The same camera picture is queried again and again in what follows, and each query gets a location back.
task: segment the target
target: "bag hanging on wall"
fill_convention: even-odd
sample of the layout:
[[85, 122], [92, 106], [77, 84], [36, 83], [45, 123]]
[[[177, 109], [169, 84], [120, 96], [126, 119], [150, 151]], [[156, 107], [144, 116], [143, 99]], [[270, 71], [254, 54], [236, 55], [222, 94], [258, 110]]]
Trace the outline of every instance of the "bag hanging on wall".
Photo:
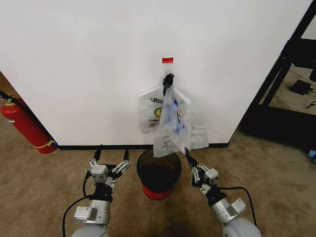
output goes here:
[[163, 80], [165, 95], [154, 138], [154, 157], [208, 147], [203, 121], [192, 111], [191, 100], [172, 86], [173, 74]]
[[151, 89], [139, 96], [138, 126], [142, 133], [152, 133], [157, 130], [163, 100], [163, 86]]

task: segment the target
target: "white wall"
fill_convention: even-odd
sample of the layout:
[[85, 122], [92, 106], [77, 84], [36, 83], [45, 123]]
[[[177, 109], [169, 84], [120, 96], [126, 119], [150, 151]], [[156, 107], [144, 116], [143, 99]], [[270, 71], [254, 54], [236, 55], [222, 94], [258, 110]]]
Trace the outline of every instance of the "white wall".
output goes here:
[[0, 70], [59, 145], [152, 144], [138, 95], [161, 83], [226, 143], [311, 0], [2, 0]]
[[302, 38], [316, 40], [316, 17], [313, 18], [312, 22], [304, 32]]

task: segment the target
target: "trash can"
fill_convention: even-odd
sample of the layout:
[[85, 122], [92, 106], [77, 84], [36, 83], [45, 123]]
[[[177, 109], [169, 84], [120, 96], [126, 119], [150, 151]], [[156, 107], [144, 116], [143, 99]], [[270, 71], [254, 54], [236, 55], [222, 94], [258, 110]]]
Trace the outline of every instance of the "trash can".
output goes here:
[[161, 200], [171, 194], [172, 186], [181, 174], [181, 162], [175, 154], [156, 158], [153, 150], [143, 152], [137, 161], [137, 174], [145, 194], [154, 200]]

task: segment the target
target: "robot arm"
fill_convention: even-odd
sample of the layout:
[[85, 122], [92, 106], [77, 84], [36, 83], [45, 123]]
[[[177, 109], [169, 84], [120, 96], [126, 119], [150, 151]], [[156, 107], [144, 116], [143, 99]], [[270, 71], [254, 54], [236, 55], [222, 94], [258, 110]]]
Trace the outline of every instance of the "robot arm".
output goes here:
[[208, 205], [213, 209], [218, 222], [222, 225], [224, 237], [261, 237], [258, 228], [244, 218], [238, 217], [246, 208], [245, 203], [239, 198], [230, 203], [226, 195], [217, 186], [219, 173], [209, 169], [190, 156], [186, 157], [191, 167], [192, 186], [200, 188], [207, 197]]
[[96, 151], [94, 159], [89, 160], [91, 170], [87, 177], [94, 180], [95, 191], [89, 198], [89, 206], [78, 206], [74, 217], [85, 223], [85, 226], [76, 230], [72, 237], [108, 237], [107, 225], [110, 221], [110, 206], [113, 201], [112, 189], [119, 178], [130, 165], [129, 152], [125, 150], [123, 161], [119, 165], [98, 164], [100, 151]]

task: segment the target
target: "red fire extinguisher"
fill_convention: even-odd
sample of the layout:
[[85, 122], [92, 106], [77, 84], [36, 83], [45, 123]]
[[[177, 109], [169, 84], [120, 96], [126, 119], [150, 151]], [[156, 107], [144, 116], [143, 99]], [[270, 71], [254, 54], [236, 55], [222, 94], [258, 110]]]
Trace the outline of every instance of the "red fire extinguisher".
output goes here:
[[44, 132], [44, 129], [36, 123], [34, 118], [27, 113], [28, 107], [25, 102], [21, 98], [16, 99], [16, 101], [19, 105], [24, 106], [25, 109], [11, 103], [9, 100], [0, 108], [1, 113], [40, 153], [48, 154], [53, 152], [57, 148], [55, 142]]

